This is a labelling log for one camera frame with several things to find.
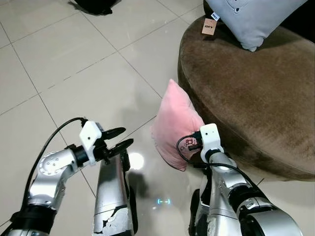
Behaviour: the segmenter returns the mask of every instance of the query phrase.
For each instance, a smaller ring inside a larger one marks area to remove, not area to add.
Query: black wire
[[[63,123],[60,127],[58,127],[53,133],[52,135],[48,138],[48,140],[46,141],[46,143],[44,144],[43,148],[41,149],[37,159],[35,160],[34,164],[33,164],[33,167],[30,171],[30,174],[29,174],[29,177],[28,177],[28,180],[26,182],[26,185],[25,185],[25,190],[24,190],[24,195],[23,195],[23,200],[22,200],[22,206],[21,206],[21,209],[20,209],[20,212],[23,211],[26,207],[27,207],[27,204],[28,204],[28,193],[29,193],[29,188],[30,188],[30,184],[31,184],[31,180],[32,180],[32,177],[34,175],[34,172],[35,172],[35,169],[37,168],[37,165],[42,157],[42,155],[44,154],[44,151],[46,150],[46,148],[48,147],[49,143],[51,142],[51,140],[55,137],[56,134],[58,134],[60,132],[60,130],[62,130],[66,125],[76,121],[76,120],[80,120],[82,125],[87,121],[87,119],[85,118],[82,118],[82,117],[76,117],[76,118],[72,118],[70,120],[68,120],[67,122]],[[5,231],[0,235],[0,236],[5,236],[6,234],[8,234],[8,232],[12,229],[12,224],[10,224],[6,229]]]
[[[233,169],[235,171],[237,171],[238,173],[240,173],[250,184],[253,188],[258,188],[257,185],[248,177],[247,174],[245,174],[243,171],[241,171],[240,169],[238,169],[237,167],[231,166],[231,165],[227,165],[227,164],[223,164],[223,163],[197,163],[197,162],[193,162],[190,161],[189,159],[187,159],[180,151],[179,149],[179,144],[182,140],[186,139],[186,138],[193,138],[193,135],[186,135],[182,138],[180,138],[176,144],[176,150],[178,152],[178,154],[189,164],[194,165],[194,166],[198,166],[198,167],[210,167],[210,166],[214,166],[214,167],[227,167],[229,169]]]

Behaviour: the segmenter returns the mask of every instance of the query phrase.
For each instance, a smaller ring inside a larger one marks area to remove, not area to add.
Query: tile floor
[[[104,128],[127,128],[109,145],[135,139],[129,153],[137,235],[188,235],[190,198],[202,175],[166,165],[149,128],[168,80],[177,79],[179,43],[203,15],[202,0],[122,0],[113,12],[87,15],[68,0],[0,0],[0,232],[20,206],[47,137],[65,120],[86,116]],[[78,143],[79,131],[79,125],[67,127],[49,150]],[[139,158],[142,168],[134,162]],[[52,236],[91,235],[97,176],[98,166],[86,167],[68,181]],[[264,180],[259,186],[305,236],[315,235],[313,183]],[[173,204],[156,207],[157,198]]]

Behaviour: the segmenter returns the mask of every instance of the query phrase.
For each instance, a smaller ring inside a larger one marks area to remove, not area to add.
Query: brown velvet ottoman
[[[263,177],[314,181],[315,45],[278,27],[258,51],[242,49],[204,17],[184,33],[178,77],[205,123],[216,123],[240,168]]]

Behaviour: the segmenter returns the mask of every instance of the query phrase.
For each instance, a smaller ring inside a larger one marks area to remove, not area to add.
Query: pink pillow
[[[176,143],[181,137],[198,131],[203,125],[204,122],[193,107],[187,93],[174,80],[170,80],[151,127],[152,137],[162,158],[172,167],[185,171],[187,163],[177,153]],[[198,152],[198,150],[188,150],[191,144],[195,144],[194,138],[180,143],[180,150],[188,159]]]

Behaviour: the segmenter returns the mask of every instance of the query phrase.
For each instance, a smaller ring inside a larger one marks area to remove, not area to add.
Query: white pillow
[[[275,28],[307,0],[206,0],[244,49],[254,52]]]

